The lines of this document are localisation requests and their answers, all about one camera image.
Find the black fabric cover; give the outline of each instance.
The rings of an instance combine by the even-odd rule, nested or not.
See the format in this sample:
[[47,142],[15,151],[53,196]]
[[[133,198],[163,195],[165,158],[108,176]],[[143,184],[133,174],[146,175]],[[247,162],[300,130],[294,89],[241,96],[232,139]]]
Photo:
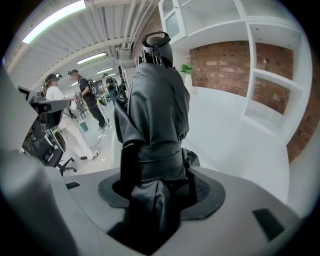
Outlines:
[[153,248],[177,230],[180,210],[189,202],[186,170],[192,162],[200,166],[197,155],[181,147],[189,131],[189,101],[177,70],[141,63],[127,105],[116,101],[114,107],[127,223]]

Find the white pants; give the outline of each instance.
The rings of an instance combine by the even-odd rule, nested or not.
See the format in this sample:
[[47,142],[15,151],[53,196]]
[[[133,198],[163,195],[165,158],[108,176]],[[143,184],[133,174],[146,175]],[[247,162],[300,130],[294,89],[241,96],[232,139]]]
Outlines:
[[78,126],[73,122],[71,118],[66,118],[66,127],[62,129],[62,136],[64,136],[65,141],[69,141],[72,145],[75,153],[79,157],[86,156],[89,160],[94,158],[94,154],[84,136],[80,131]]

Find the white floor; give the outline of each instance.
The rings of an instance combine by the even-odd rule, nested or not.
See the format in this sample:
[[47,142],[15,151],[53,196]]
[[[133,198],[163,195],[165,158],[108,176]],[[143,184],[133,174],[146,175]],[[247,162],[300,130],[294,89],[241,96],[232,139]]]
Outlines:
[[[289,190],[286,147],[277,138],[241,118],[244,99],[228,92],[198,88],[197,94],[191,97],[190,130],[182,146],[199,156],[202,167],[250,180],[286,203]],[[73,157],[75,162],[68,166],[75,167],[77,172],[67,171],[65,176],[120,166],[121,146],[116,145],[116,150],[112,152],[115,131],[113,105],[108,105],[104,110],[104,116],[109,117],[112,128],[105,130],[100,143],[93,148],[100,150],[100,155],[91,161],[80,160],[67,149],[63,159]],[[101,135],[98,122],[91,116],[85,122],[89,128],[84,133],[85,137],[94,146]]]
[[92,117],[92,115],[88,115],[84,118],[84,121],[88,127],[88,130],[83,132],[85,138],[87,139],[89,145],[92,147],[92,150],[99,150],[100,155],[97,156],[93,160],[80,160],[75,155],[75,151],[72,146],[68,144],[66,141],[66,152],[62,157],[62,164],[65,160],[69,158],[73,158],[74,162],[69,162],[68,167],[74,167],[77,169],[77,172],[73,172],[72,170],[67,170],[63,176],[72,176],[72,175],[81,175],[88,174],[94,172],[100,172],[104,170],[111,169],[113,167],[113,159],[112,159],[112,134],[115,130],[114,126],[114,115],[113,115],[113,105],[108,104],[108,106],[102,108],[102,114],[105,119],[107,117],[110,120],[110,128],[104,130],[104,132],[99,129],[98,121]]

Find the gray surface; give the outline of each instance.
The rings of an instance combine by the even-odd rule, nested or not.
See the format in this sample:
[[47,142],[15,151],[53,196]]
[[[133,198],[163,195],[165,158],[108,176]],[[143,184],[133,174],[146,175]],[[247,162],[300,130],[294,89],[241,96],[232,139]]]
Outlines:
[[[88,218],[87,213],[79,208],[70,195],[58,170],[47,167],[46,173],[50,179],[60,213],[77,244],[80,256],[141,255],[106,235]],[[105,217],[105,220],[108,220],[108,212],[102,212],[101,214]]]
[[[251,181],[201,167],[194,167],[194,169],[222,183],[226,191],[226,199],[221,208],[208,219],[184,221],[169,241],[153,255],[207,256],[214,253],[215,256],[240,256],[256,254],[268,245],[264,232],[252,214],[252,211],[256,209],[269,209],[286,228],[298,222],[298,217],[293,211]],[[110,208],[99,197],[97,188],[100,181],[117,172],[119,168],[64,178],[65,183],[75,181],[81,184],[80,187],[73,188],[69,192],[76,204],[104,232],[122,219],[123,210]],[[74,224],[78,221],[79,226],[76,229],[84,230],[85,227],[81,227],[83,226],[82,220],[75,218],[72,220]],[[104,239],[108,243],[112,241],[106,235]],[[114,255],[113,253],[124,255],[123,250],[114,251],[118,249],[118,246],[117,242],[110,244],[108,255]]]
[[98,194],[98,185],[116,174],[118,168],[64,178],[64,183],[78,182],[80,186],[69,190],[77,205],[103,231],[107,232],[115,223],[121,222],[124,209],[112,208]]

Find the black chair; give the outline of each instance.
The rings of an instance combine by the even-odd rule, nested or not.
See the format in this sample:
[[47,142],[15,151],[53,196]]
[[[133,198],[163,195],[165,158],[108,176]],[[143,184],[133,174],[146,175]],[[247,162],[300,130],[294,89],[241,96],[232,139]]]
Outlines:
[[73,170],[73,172],[77,172],[75,168],[67,167],[70,161],[75,161],[72,157],[69,158],[63,165],[59,164],[64,152],[60,148],[55,148],[50,145],[46,138],[41,138],[38,141],[34,142],[33,146],[35,147],[35,150],[38,153],[39,158],[42,160],[43,164],[45,166],[58,167],[61,176],[64,175],[64,172],[66,170]]
[[28,135],[24,140],[22,146],[23,149],[27,151],[30,155],[38,157],[45,166],[50,166],[54,168],[58,167],[61,176],[64,175],[64,172],[66,170],[73,170],[73,172],[77,172],[75,168],[67,167],[70,161],[75,161],[72,157],[68,159],[63,165],[60,164],[61,158],[64,154],[63,150],[66,149],[66,143],[61,134],[58,132],[54,136],[57,140],[57,143],[59,143],[62,149],[60,147],[55,148],[52,145],[56,145],[57,143],[53,136],[48,135],[48,140],[51,142],[51,145],[45,138],[44,132],[42,132],[41,129],[37,127],[39,127],[39,125],[35,123],[33,125],[33,129],[30,129],[30,131],[28,132]]

